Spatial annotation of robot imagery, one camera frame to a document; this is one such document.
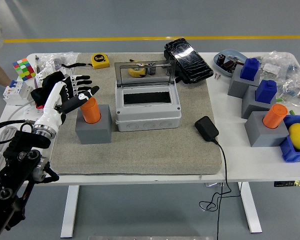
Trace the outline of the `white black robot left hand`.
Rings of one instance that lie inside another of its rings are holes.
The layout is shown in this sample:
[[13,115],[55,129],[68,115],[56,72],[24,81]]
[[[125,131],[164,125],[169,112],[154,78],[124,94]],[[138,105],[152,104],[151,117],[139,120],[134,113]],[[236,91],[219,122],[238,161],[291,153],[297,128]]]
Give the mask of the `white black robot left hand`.
[[92,86],[88,75],[65,77],[59,71],[48,75],[42,87],[31,92],[36,106],[43,106],[43,114],[33,124],[32,132],[53,138],[64,123],[66,114],[86,104],[99,89],[97,85]]

